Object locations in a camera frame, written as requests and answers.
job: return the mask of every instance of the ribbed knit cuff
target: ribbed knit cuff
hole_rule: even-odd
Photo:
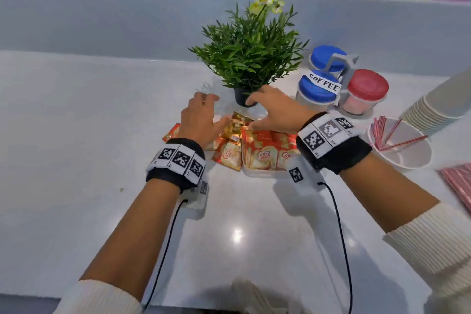
[[[140,314],[131,294],[101,281],[78,281],[62,297],[54,314]]]
[[[471,220],[440,203],[383,240],[439,297],[471,288]]]

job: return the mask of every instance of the potted plant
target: potted plant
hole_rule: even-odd
[[[214,73],[222,77],[226,87],[233,88],[237,103],[246,107],[248,96],[263,85],[294,71],[301,63],[309,40],[302,43],[298,32],[286,30],[297,14],[291,6],[283,12],[282,0],[255,0],[244,12],[227,11],[228,23],[203,27],[210,39],[203,47],[190,48]],[[279,14],[269,22],[270,14]]]

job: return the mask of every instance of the wrist strap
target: wrist strap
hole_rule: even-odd
[[[360,162],[372,150],[358,135],[358,130],[345,117],[323,112],[303,126],[296,144],[316,171],[327,168],[338,174]]]
[[[206,168],[204,151],[191,139],[175,138],[156,154],[146,168],[146,181],[162,179],[180,187],[180,193],[197,186]]]

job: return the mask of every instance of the forearm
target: forearm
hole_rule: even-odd
[[[109,283],[140,301],[179,194],[180,189],[167,181],[149,180],[81,280]]]
[[[409,223],[439,203],[372,153],[341,171],[340,176],[385,232]]]

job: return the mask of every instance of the hand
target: hand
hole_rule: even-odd
[[[298,133],[309,118],[317,112],[309,109],[285,95],[278,88],[264,85],[252,93],[245,104],[258,102],[268,111],[268,116],[250,123],[249,129],[274,130],[277,132]]]
[[[215,94],[196,92],[188,107],[181,111],[180,130],[176,138],[194,140],[203,149],[215,140],[230,122],[230,116],[224,116],[213,123],[214,102],[218,100]]]

